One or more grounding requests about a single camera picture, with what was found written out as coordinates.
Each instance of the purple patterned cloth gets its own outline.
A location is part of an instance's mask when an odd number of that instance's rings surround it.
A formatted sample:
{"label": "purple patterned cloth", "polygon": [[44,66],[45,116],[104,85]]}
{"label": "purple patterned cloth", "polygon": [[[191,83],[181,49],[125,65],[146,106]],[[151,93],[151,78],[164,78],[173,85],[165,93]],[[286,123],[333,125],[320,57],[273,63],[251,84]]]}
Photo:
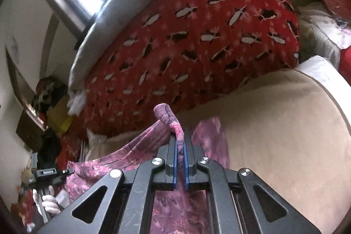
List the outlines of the purple patterned cloth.
{"label": "purple patterned cloth", "polygon": [[[152,234],[209,233],[207,203],[204,191],[186,191],[183,166],[184,133],[167,104],[154,108],[158,121],[118,151],[84,163],[68,162],[75,173],[67,177],[65,189],[70,201],[82,195],[111,169],[129,171],[144,161],[154,158],[159,147],[168,143],[170,133],[178,142],[177,187],[174,191],[157,191],[155,196]],[[219,118],[201,121],[192,136],[194,145],[200,145],[205,156],[229,167],[228,146]]]}

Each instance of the white finger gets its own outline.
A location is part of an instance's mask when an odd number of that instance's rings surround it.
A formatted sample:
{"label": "white finger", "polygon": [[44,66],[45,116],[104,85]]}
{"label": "white finger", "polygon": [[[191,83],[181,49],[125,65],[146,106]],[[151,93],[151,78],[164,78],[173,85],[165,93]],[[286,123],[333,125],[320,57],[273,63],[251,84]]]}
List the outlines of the white finger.
{"label": "white finger", "polygon": [[54,204],[53,202],[50,202],[50,201],[43,201],[43,207],[51,207],[51,208],[60,209],[57,204]]}
{"label": "white finger", "polygon": [[33,190],[33,200],[36,203],[36,205],[38,204],[38,192],[36,191],[36,189]]}
{"label": "white finger", "polygon": [[54,188],[52,186],[49,186],[49,193],[50,193],[50,195],[55,196],[55,191],[54,191]]}
{"label": "white finger", "polygon": [[43,195],[43,201],[50,201],[50,202],[53,202],[54,204],[57,203],[56,198],[53,197],[52,195]]}
{"label": "white finger", "polygon": [[54,215],[57,215],[61,212],[60,209],[51,208],[51,207],[45,207],[45,211]]}

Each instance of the red penguin print fabric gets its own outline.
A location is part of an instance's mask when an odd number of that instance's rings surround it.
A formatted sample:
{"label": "red penguin print fabric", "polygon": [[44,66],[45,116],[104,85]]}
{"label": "red penguin print fabric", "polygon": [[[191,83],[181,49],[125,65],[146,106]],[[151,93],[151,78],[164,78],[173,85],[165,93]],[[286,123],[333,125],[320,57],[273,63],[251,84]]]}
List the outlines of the red penguin print fabric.
{"label": "red penguin print fabric", "polygon": [[107,136],[145,128],[159,103],[176,114],[295,67],[298,34],[288,0],[152,0],[87,76],[76,124]]}

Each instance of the silver screw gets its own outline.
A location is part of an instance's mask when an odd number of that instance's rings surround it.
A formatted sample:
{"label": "silver screw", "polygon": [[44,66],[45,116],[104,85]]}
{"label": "silver screw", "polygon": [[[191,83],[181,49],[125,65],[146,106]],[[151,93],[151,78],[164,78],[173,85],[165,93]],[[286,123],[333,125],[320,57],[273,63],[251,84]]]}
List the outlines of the silver screw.
{"label": "silver screw", "polygon": [[243,176],[249,176],[251,174],[251,170],[248,169],[248,168],[242,168],[240,169],[240,173],[243,175]]}
{"label": "silver screw", "polygon": [[162,164],[162,162],[163,162],[163,159],[162,158],[158,158],[158,157],[156,157],[156,158],[154,158],[154,159],[152,159],[152,161],[151,161],[154,165],[161,165]]}
{"label": "silver screw", "polygon": [[114,177],[114,178],[117,178],[117,177],[120,177],[122,174],[121,170],[119,169],[113,169],[111,170],[110,172],[110,176]]}
{"label": "silver screw", "polygon": [[199,162],[203,165],[206,165],[210,162],[210,158],[207,158],[207,157],[202,157]]}

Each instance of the white robotic hand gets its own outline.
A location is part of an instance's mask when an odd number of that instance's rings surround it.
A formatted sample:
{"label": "white robotic hand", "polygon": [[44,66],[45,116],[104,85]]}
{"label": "white robotic hand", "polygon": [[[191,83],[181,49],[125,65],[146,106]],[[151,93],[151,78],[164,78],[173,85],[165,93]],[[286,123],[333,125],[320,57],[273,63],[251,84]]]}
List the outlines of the white robotic hand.
{"label": "white robotic hand", "polygon": [[[52,186],[49,186],[49,192],[50,195],[43,195],[42,200],[43,200],[43,207],[45,209],[46,212],[52,214],[52,215],[57,215],[61,212],[60,207],[58,206],[57,200],[54,197],[55,192],[54,192],[54,188]],[[40,211],[40,207],[39,207],[39,203],[38,203],[38,192],[36,191],[36,189],[33,190],[33,200],[36,203],[36,207],[40,213],[40,215],[42,215],[41,211]]]}

